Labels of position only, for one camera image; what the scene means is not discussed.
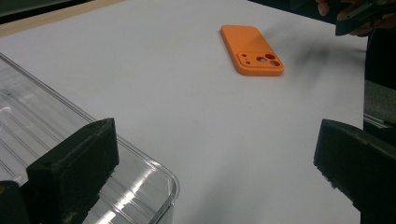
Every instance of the clear plastic container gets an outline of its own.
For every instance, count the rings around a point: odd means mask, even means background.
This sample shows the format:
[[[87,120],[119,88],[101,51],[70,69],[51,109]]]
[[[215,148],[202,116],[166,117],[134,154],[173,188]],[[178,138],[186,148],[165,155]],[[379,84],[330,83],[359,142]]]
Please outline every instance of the clear plastic container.
[[[0,53],[0,180],[25,168],[94,118]],[[120,165],[84,223],[170,224],[177,178],[118,136]]]

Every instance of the transparent plastic bin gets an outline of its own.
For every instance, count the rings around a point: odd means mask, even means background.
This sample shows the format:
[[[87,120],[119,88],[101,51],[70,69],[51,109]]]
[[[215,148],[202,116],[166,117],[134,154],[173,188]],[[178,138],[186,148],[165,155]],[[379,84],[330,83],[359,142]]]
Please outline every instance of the transparent plastic bin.
[[[0,180],[25,168],[94,118],[0,53]],[[118,136],[120,165],[84,223],[171,224],[177,178]]]

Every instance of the hand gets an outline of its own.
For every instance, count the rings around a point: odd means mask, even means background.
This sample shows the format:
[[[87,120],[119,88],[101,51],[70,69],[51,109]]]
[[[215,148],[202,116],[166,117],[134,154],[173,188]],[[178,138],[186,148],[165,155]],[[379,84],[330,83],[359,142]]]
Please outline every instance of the hand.
[[[329,13],[329,4],[328,0],[316,0],[318,3],[318,11],[321,16],[326,16]],[[349,3],[350,5],[338,13],[337,20],[342,19],[345,17],[346,14],[350,13],[351,11],[355,10],[356,8],[360,7],[362,4],[361,0],[341,0],[343,3]],[[389,0],[389,3],[395,3],[396,0]],[[396,28],[396,14],[386,14],[382,17],[381,20],[377,20],[374,24],[370,22],[364,24],[362,27],[352,31],[350,35],[365,35],[372,31],[374,28],[382,28],[382,29],[393,29]]]

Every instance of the orange phone case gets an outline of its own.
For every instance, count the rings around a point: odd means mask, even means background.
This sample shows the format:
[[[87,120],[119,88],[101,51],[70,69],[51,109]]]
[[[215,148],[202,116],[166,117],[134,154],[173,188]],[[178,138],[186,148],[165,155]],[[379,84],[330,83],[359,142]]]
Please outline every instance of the orange phone case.
[[[223,25],[221,35],[240,74],[277,77],[284,66],[260,31],[253,26]]]

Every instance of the white surface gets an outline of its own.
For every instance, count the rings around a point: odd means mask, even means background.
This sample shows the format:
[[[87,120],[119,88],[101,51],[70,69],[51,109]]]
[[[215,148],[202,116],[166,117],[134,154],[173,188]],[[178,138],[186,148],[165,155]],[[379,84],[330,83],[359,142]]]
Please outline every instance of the white surface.
[[[282,77],[236,73],[222,24],[262,31]],[[178,177],[174,223],[359,223],[313,165],[322,119],[362,126],[366,39],[241,0],[130,0],[0,51]]]

